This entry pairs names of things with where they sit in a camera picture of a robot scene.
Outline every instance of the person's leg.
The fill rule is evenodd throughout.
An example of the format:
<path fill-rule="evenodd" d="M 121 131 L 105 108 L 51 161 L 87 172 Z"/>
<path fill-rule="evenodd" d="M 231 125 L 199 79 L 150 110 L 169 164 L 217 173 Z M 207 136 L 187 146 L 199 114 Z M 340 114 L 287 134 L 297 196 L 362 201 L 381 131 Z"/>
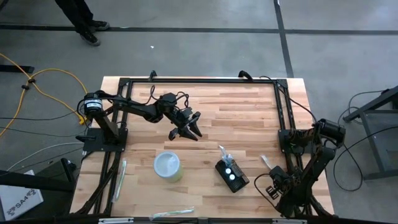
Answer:
<path fill-rule="evenodd" d="M 80 16 L 84 18 L 85 22 L 90 26 L 91 31 L 103 31 L 109 29 L 109 23 L 103 21 L 93 20 L 93 13 L 91 13 L 85 0 L 74 0 L 79 10 Z"/>
<path fill-rule="evenodd" d="M 85 0 L 72 0 L 75 2 L 76 7 L 79 11 L 80 16 L 85 20 L 87 24 L 93 21 L 93 13 L 88 8 Z"/>
<path fill-rule="evenodd" d="M 81 16 L 78 6 L 74 0 L 55 0 L 63 13 L 68 17 L 70 22 L 75 26 L 76 32 L 81 38 L 92 46 L 99 46 L 100 41 L 90 31 L 89 25 Z"/>

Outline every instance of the concrete floor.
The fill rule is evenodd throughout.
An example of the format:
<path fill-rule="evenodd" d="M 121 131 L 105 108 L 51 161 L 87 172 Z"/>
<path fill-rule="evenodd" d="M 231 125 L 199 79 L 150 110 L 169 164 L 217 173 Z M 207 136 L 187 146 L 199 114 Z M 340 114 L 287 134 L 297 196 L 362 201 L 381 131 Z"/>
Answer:
<path fill-rule="evenodd" d="M 95 19 L 113 27 L 206 27 L 277 29 L 272 0 L 86 0 Z M 397 30 L 398 2 L 395 0 L 280 0 L 286 29 Z M 0 12 L 0 24 L 69 26 L 52 0 L 12 0 Z M 103 32 L 102 45 L 89 47 L 74 32 L 0 30 L 0 52 L 36 71 L 61 68 L 77 75 L 89 91 L 100 88 L 105 75 L 235 77 L 240 70 L 253 76 L 286 77 L 279 34 Z M 294 77 L 304 78 L 312 111 L 317 118 L 336 121 L 348 100 L 362 91 L 383 90 L 397 85 L 398 40 L 396 35 L 287 35 Z M 84 93 L 67 75 L 50 72 L 37 78 L 38 85 L 69 105 Z M 25 76 L 0 74 L 3 97 L 0 116 L 15 113 Z M 376 97 L 362 95 L 354 105 Z M 28 91 L 19 117 L 48 118 L 68 110 L 35 90 Z M 0 120 L 5 126 L 6 120 Z M 346 145 L 365 136 L 363 127 L 347 124 Z M 84 130 L 75 116 L 55 121 L 16 121 L 12 128 L 69 135 Z M 43 147 L 76 141 L 8 131 L 1 137 L 0 169 Z M 78 148 L 59 147 L 21 165 L 32 164 Z M 377 171 L 369 143 L 353 148 L 364 174 Z M 81 152 L 67 156 L 79 164 Z M 34 166 L 38 171 L 47 163 Z M 365 182 L 356 192 L 338 188 L 327 168 L 335 213 L 345 218 L 396 222 L 398 178 Z M 346 155 L 339 162 L 337 177 L 346 188 L 356 187 L 359 173 Z"/>

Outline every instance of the butcher block tabletop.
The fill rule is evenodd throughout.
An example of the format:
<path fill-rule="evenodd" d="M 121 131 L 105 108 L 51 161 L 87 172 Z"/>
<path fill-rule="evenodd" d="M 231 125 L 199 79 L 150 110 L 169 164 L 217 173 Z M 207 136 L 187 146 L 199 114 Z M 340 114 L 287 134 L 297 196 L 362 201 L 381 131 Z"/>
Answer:
<path fill-rule="evenodd" d="M 104 77 L 101 89 L 116 94 L 119 79 Z M 289 78 L 287 83 L 290 97 L 309 109 L 303 79 Z M 151 86 L 150 83 L 135 83 L 131 98 L 146 102 Z M 280 126 L 274 87 L 271 84 L 250 83 L 156 83 L 155 87 L 156 98 L 169 92 L 189 94 L 189 106 L 193 112 L 201 113 L 198 126 L 203 137 L 197 142 L 179 137 L 169 141 L 169 132 L 175 126 L 166 117 L 152 124 L 142 117 L 128 114 L 129 134 L 126 150 L 122 153 L 122 159 L 127 160 L 126 176 L 111 215 L 149 217 L 154 213 L 194 207 L 193 213 L 178 217 L 280 217 L 253 184 L 258 175 L 269 172 L 260 158 L 262 154 L 269 158 L 271 165 L 286 169 L 277 140 Z M 179 100 L 179 108 L 184 108 L 183 102 L 184 99 Z M 104 101 L 104 110 L 109 106 Z M 292 107 L 297 129 L 311 128 L 311 115 L 294 103 Z M 289 122 L 286 120 L 285 123 L 289 128 Z M 218 145 L 233 155 L 250 180 L 236 193 L 230 191 L 215 169 L 215 164 L 221 159 Z M 176 153 L 182 163 L 183 177 L 176 183 L 161 179 L 154 171 L 155 156 L 164 151 Z M 98 186 L 103 157 L 103 152 L 94 152 L 83 161 L 71 212 L 81 208 Z M 305 165 L 310 156 L 306 154 L 302 159 Z M 264 194 L 270 185 L 272 180 L 266 176 L 257 181 Z M 327 211 L 333 213 L 325 173 L 313 186 L 313 194 Z M 108 188 L 104 191 L 101 210 L 105 207 L 107 196 Z"/>

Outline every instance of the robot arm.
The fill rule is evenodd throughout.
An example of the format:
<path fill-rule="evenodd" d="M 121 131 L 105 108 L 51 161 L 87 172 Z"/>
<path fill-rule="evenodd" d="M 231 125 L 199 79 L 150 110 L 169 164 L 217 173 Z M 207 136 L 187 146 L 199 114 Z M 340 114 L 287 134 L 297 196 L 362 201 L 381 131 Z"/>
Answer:
<path fill-rule="evenodd" d="M 282 194 L 276 209 L 285 217 L 291 217 L 299 207 L 311 204 L 319 215 L 330 215 L 312 195 L 312 186 L 326 165 L 335 157 L 335 151 L 344 144 L 345 128 L 321 119 L 308 130 L 289 130 L 284 136 L 284 144 L 305 147 L 313 141 L 315 152 L 304 170 L 294 167 L 291 174 L 279 166 L 270 171 L 274 187 L 268 187 L 267 193 L 273 198 Z M 336 148 L 330 149 L 322 144 L 322 139 L 331 141 Z"/>
<path fill-rule="evenodd" d="M 95 93 L 88 93 L 82 101 L 84 102 L 84 112 L 87 118 L 90 120 L 95 119 L 103 130 L 105 143 L 117 144 L 118 141 L 119 130 L 117 124 L 108 119 L 108 115 L 114 111 L 125 111 L 142 116 L 146 121 L 151 123 L 158 123 L 164 115 L 176 125 L 176 128 L 171 130 L 169 134 L 169 139 L 171 141 L 178 134 L 181 137 L 197 141 L 198 138 L 194 134 L 202 137 L 197 126 L 200 112 L 196 112 L 191 116 L 191 107 L 187 107 L 183 110 L 177 108 L 177 101 L 180 98 L 181 96 L 177 98 L 177 95 L 167 93 L 160 96 L 159 99 L 156 99 L 157 101 L 155 103 L 148 105 L 146 103 L 138 103 L 129 98 L 110 95 L 104 91 L 96 91 Z M 104 111 L 102 100 L 112 102 L 112 106 Z"/>

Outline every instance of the clear plastic bag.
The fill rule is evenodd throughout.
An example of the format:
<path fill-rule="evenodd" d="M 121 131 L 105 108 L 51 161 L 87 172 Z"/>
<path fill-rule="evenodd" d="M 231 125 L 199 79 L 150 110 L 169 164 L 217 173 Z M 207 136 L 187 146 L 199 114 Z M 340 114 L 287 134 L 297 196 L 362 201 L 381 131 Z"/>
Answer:
<path fill-rule="evenodd" d="M 269 162 L 268 158 L 267 158 L 265 155 L 261 155 L 260 157 L 261 157 L 261 159 L 266 163 L 266 165 L 267 165 L 267 167 L 269 168 L 269 170 L 272 170 L 272 165 L 271 165 L 271 163 Z"/>
<path fill-rule="evenodd" d="M 118 181 L 116 181 L 116 190 L 115 190 L 115 192 L 113 194 L 113 198 L 112 198 L 112 202 L 113 203 L 117 202 L 118 199 L 119 199 L 119 194 L 120 194 L 120 190 L 121 190 L 122 183 L 123 183 L 123 180 L 124 180 L 124 175 L 126 174 L 126 167 L 127 167 L 127 159 L 124 158 L 122 160 L 122 164 L 121 164 L 121 167 L 119 169 L 120 170 L 120 174 L 118 176 Z"/>
<path fill-rule="evenodd" d="M 218 146 L 218 148 L 221 149 L 221 159 L 225 162 L 226 166 L 231 166 L 232 160 L 234 159 L 233 156 L 231 154 L 227 154 L 223 146 Z"/>
<path fill-rule="evenodd" d="M 172 216 L 172 215 L 191 213 L 191 212 L 194 212 L 194 211 L 195 211 L 195 207 L 190 207 L 190 208 L 188 208 L 186 210 L 156 213 L 156 214 L 151 215 L 149 217 L 149 220 L 152 221 L 155 218 L 169 217 L 169 216 Z"/>

